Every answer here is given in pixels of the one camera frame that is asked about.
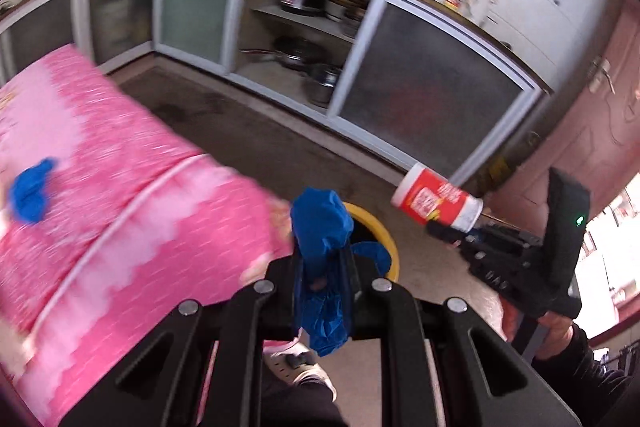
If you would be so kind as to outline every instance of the cooking pot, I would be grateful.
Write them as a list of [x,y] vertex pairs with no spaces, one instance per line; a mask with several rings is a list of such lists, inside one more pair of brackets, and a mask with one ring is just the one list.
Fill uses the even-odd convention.
[[320,44],[300,37],[278,37],[273,41],[274,50],[240,50],[250,55],[271,55],[285,68],[306,71],[318,62],[325,62],[329,53]]
[[329,107],[342,70],[329,64],[314,64],[303,74],[303,89],[309,102],[319,107]]

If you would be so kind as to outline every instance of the pink quilted bedding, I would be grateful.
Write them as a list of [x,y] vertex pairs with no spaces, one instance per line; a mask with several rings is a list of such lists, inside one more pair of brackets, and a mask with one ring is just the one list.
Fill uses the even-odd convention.
[[46,427],[177,303],[228,299],[290,253],[272,225],[285,206],[72,46],[0,89],[2,181],[48,156],[45,219],[12,221],[0,240],[0,315],[35,349],[15,386]]

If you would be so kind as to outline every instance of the yellow bucket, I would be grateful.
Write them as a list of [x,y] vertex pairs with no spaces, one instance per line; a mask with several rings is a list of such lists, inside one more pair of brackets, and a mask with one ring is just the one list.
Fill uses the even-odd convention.
[[386,251],[388,251],[391,256],[391,268],[385,277],[390,281],[398,282],[398,278],[400,277],[400,259],[398,257],[398,247],[396,247],[396,242],[393,240],[393,237],[391,237],[391,234],[385,226],[380,223],[376,216],[367,212],[364,208],[351,203],[345,203],[344,206],[355,221],[353,235],[359,235],[361,241],[378,241],[386,248]]

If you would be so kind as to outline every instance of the black sleeve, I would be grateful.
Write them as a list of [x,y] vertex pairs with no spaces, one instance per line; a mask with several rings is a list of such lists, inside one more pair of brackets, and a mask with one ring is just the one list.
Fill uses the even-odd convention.
[[322,383],[287,385],[262,365],[262,427],[348,427]]
[[531,365],[575,412],[583,427],[596,426],[630,382],[622,371],[605,372],[593,360],[587,335],[575,324],[574,337],[560,355],[534,359]]

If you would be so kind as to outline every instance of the shoe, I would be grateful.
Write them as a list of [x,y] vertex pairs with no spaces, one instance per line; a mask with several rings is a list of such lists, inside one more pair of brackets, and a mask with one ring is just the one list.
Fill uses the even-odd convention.
[[334,401],[338,396],[329,375],[320,367],[316,354],[300,341],[285,349],[274,350],[274,347],[265,349],[262,357],[271,372],[287,385],[321,383],[334,394]]

